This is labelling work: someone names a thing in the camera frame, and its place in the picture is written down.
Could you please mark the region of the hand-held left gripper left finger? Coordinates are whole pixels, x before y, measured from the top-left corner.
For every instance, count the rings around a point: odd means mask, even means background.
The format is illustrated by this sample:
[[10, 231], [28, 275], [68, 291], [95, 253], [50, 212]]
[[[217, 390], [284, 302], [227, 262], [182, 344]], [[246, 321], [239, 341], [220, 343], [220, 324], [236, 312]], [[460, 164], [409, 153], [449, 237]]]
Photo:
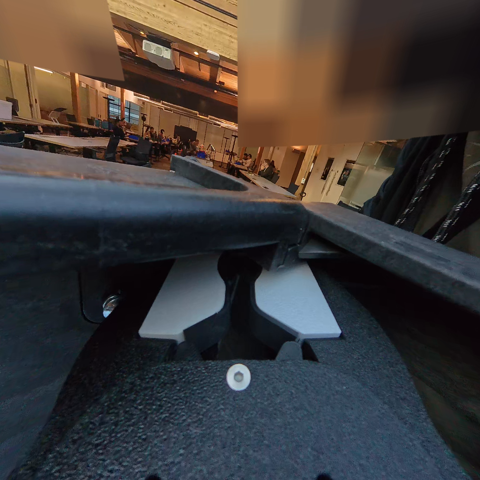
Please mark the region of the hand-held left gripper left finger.
[[226, 255], [177, 259], [148, 311], [139, 336], [185, 341], [203, 352], [218, 344], [231, 324], [239, 273]]

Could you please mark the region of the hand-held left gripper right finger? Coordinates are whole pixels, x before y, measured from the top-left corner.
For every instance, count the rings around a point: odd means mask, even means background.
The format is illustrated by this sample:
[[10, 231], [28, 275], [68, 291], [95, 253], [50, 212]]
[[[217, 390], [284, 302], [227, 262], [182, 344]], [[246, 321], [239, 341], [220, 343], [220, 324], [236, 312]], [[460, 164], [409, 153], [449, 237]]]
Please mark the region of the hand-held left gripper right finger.
[[262, 268], [249, 283], [249, 295], [249, 329], [269, 348], [342, 334], [307, 261], [279, 270]]

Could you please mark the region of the grey desk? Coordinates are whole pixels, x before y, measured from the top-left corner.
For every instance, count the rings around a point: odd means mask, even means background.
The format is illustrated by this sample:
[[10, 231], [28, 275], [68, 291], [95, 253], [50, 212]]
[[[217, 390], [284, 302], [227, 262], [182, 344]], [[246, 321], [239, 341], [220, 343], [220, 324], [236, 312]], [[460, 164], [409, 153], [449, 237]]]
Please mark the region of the grey desk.
[[246, 181], [249, 181], [250, 183], [253, 183], [254, 185], [262, 189], [268, 190], [271, 193], [286, 196], [288, 198], [297, 199], [296, 195], [290, 193], [288, 190], [284, 189], [283, 187], [279, 187], [275, 183], [263, 177], [260, 177], [254, 173], [249, 173], [242, 169], [240, 169], [239, 172]]

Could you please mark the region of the long white desk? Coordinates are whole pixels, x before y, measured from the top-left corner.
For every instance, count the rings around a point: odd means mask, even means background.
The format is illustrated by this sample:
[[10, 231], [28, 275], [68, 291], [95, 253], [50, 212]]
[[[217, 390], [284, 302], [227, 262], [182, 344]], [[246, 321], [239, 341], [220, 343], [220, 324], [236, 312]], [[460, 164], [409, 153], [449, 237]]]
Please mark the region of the long white desk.
[[42, 135], [42, 134], [25, 134], [25, 141], [36, 143], [39, 145], [47, 145], [55, 151], [57, 148], [82, 149], [93, 148], [106, 150], [110, 142], [105, 137], [73, 137], [61, 135]]

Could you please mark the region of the wooden desk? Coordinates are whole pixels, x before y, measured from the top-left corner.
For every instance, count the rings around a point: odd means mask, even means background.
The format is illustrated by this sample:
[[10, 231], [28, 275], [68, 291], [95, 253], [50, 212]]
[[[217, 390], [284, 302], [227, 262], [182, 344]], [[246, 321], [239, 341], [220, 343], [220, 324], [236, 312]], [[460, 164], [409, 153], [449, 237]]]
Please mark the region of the wooden desk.
[[31, 125], [31, 126], [37, 126], [37, 127], [56, 128], [56, 129], [62, 129], [62, 130], [69, 130], [73, 128], [73, 126], [71, 125], [57, 123], [51, 120], [31, 119], [31, 118], [23, 118], [23, 117], [15, 117], [15, 116], [12, 118], [1, 118], [0, 122], [18, 124], [18, 125]]

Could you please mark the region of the black equipment case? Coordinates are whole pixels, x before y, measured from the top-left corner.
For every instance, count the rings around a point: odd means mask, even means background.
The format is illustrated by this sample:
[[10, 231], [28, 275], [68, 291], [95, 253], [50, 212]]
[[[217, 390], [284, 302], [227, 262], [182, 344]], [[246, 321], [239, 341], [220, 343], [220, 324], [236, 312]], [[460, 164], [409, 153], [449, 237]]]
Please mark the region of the black equipment case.
[[[226, 255], [228, 332], [142, 338], [177, 259]], [[306, 261], [339, 338], [260, 342]], [[198, 160], [1, 147], [1, 479], [479, 479], [479, 258]]]

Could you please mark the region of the pale double door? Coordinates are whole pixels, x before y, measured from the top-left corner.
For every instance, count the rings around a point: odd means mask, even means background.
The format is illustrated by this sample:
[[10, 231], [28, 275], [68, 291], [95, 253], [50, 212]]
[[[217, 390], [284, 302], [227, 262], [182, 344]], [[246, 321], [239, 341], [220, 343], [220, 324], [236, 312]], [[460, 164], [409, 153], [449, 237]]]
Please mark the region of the pale double door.
[[[338, 181], [338, 177], [341, 171], [341, 160], [342, 160], [342, 152], [344, 149], [344, 145], [330, 145], [325, 146], [325, 148], [321, 149], [321, 152], [325, 149], [325, 159], [321, 165], [321, 171], [316, 178], [317, 184], [315, 192], [311, 192], [310, 199], [315, 202], [326, 202], [328, 201], [328, 197], [330, 194], [333, 193], [334, 185]], [[334, 162], [330, 173], [327, 177], [326, 181], [321, 180], [322, 172], [325, 168], [325, 164], [328, 158], [334, 158]]]

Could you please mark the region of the black office chair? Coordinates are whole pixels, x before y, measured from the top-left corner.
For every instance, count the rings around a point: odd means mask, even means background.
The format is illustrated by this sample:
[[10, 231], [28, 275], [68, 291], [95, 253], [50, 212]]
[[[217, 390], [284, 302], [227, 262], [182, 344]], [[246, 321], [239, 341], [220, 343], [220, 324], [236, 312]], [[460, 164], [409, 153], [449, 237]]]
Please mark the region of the black office chair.
[[141, 139], [135, 149], [130, 154], [121, 156], [120, 160], [127, 165], [151, 168], [150, 152], [152, 146], [153, 143], [149, 139]]

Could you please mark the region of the black floor stand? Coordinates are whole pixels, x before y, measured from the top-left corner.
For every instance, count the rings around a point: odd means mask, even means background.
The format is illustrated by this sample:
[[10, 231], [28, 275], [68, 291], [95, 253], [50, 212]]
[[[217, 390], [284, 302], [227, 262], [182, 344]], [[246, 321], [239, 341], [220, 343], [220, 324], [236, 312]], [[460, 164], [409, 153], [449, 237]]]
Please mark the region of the black floor stand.
[[224, 149], [221, 164], [223, 165], [225, 163], [226, 171], [230, 169], [231, 165], [234, 163], [235, 159], [237, 158], [237, 152], [235, 150], [237, 138], [238, 138], [237, 134], [233, 133], [231, 134], [230, 142], [229, 143], [228, 141], [225, 142], [225, 149]]

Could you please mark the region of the white ceiling projector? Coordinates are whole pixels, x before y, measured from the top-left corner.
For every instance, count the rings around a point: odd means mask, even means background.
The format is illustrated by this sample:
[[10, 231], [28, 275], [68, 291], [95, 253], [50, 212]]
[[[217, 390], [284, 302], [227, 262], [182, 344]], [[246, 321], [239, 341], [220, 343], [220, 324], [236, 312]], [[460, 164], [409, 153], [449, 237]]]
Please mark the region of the white ceiling projector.
[[158, 67], [171, 71], [176, 69], [171, 42], [162, 39], [154, 42], [144, 38], [142, 41], [142, 51], [144, 56]]

